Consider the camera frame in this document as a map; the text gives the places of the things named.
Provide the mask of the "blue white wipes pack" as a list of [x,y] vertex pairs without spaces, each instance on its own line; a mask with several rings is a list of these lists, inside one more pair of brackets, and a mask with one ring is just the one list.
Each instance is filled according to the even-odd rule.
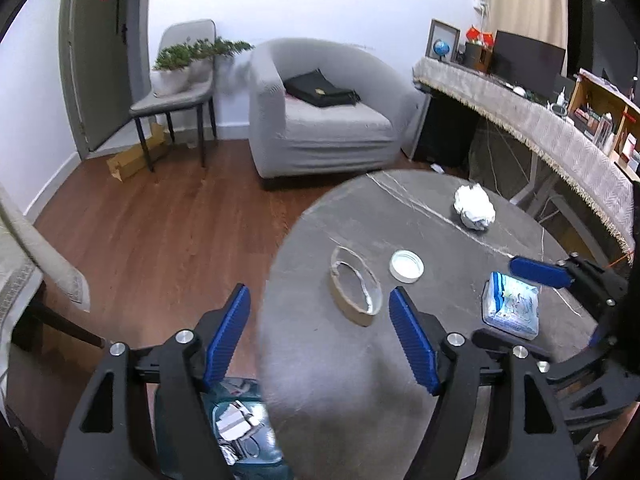
[[483,289],[483,321],[512,336],[533,340],[539,333],[538,295],[533,285],[491,272]]

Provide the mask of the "brown cardboard tape roll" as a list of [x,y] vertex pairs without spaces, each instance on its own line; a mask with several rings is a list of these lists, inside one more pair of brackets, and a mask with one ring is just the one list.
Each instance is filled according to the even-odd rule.
[[330,292],[336,306],[359,326],[368,327],[382,309],[382,287],[360,255],[344,246],[333,249]]

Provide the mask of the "white product box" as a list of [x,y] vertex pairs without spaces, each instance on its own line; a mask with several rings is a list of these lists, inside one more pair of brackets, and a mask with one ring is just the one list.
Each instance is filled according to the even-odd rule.
[[236,400],[218,404],[213,409],[213,424],[219,443],[231,444],[250,439],[261,448],[274,443],[262,402]]

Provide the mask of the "dark teal trash bin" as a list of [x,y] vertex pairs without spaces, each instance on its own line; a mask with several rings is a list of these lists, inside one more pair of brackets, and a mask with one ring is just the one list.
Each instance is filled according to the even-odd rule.
[[271,428],[258,381],[226,377],[201,394],[214,439],[237,479],[293,479]]

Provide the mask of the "white plastic lid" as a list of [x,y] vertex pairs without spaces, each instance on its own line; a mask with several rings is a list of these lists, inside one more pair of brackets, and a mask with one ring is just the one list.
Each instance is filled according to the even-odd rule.
[[396,250],[390,257],[388,265],[392,277],[405,284],[415,283],[424,273],[421,258],[410,250]]

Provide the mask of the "round grey marble table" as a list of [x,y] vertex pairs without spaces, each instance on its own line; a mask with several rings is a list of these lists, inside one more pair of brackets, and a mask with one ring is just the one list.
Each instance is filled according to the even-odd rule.
[[258,378],[285,459],[301,479],[400,479],[435,406],[414,380],[390,317],[350,322],[330,291],[337,247],[351,249],[390,292],[390,258],[417,254],[408,286],[418,309],[450,332],[482,326],[489,274],[514,256],[545,262],[565,250],[500,196],[484,233],[454,212],[461,180],[421,170],[374,172],[324,194],[297,220],[274,259],[258,314]]

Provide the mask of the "crumpled white paper ball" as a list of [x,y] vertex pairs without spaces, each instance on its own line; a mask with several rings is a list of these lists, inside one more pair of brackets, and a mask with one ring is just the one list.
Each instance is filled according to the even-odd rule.
[[471,230],[485,232],[496,220],[496,211],[488,194],[478,183],[461,185],[454,193],[454,210]]

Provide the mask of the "wooden desk shelf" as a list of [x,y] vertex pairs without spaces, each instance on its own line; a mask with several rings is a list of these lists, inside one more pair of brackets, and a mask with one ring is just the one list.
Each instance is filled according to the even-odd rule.
[[631,181],[639,180],[639,107],[614,84],[581,68],[568,117]]

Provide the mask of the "flat cardboard box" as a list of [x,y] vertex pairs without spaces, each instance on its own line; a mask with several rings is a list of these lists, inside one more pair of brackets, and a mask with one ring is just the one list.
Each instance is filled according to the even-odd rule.
[[[164,129],[160,124],[152,124],[151,132],[152,136],[146,140],[146,145],[152,162],[155,162],[167,154],[168,145],[165,141]],[[146,168],[146,160],[140,144],[114,155],[106,163],[111,176],[120,182],[124,182]]]

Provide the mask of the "black computer monitor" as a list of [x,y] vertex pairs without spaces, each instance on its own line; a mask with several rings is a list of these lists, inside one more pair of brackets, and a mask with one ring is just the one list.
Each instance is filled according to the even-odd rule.
[[489,73],[514,87],[550,99],[564,58],[565,50],[554,44],[498,30]]

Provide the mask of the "small blue globe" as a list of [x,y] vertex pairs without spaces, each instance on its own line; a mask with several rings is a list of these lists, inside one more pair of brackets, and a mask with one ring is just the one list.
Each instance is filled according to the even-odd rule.
[[450,45],[446,43],[444,40],[436,40],[433,44],[433,52],[436,58],[440,62],[445,62],[448,60],[448,55],[451,51]]

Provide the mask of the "framed picture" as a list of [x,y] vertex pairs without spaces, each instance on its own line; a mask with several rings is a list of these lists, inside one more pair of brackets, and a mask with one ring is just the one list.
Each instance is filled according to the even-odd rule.
[[427,58],[454,62],[457,56],[460,30],[439,20],[431,21],[425,50]]

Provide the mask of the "grey dining chair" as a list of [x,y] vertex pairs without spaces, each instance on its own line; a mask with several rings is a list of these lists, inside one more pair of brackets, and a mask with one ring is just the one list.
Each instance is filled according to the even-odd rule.
[[[212,20],[197,20],[184,23],[173,24],[166,28],[160,37],[160,50],[164,47],[173,46],[174,44],[182,44],[186,40],[194,41],[197,39],[216,39],[216,26]],[[204,112],[207,110],[209,114],[210,126],[214,138],[217,137],[215,107],[214,107],[214,90],[215,79],[214,69],[205,82],[194,84],[186,91],[175,94],[174,96],[153,96],[151,91],[141,100],[130,106],[129,114],[136,125],[138,139],[142,146],[144,158],[146,160],[146,168],[151,172],[154,171],[154,162],[149,155],[148,146],[146,145],[143,133],[142,119],[157,115],[164,115],[169,128],[171,141],[175,141],[174,127],[172,126],[171,114],[175,112],[184,112],[185,110],[195,110],[196,113],[196,138],[198,139],[198,149],[200,150],[201,166],[206,166],[206,146],[205,146],[205,129],[204,129]]]

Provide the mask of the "black handbag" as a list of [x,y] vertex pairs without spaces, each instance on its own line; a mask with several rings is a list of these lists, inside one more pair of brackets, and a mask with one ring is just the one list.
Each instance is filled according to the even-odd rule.
[[287,79],[283,85],[290,96],[315,107],[356,105],[360,102],[355,90],[335,87],[320,70]]

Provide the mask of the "grey door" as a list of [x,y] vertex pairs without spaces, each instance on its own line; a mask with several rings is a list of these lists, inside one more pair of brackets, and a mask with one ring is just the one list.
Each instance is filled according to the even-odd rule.
[[129,122],[142,92],[141,0],[61,0],[58,57],[82,159]]

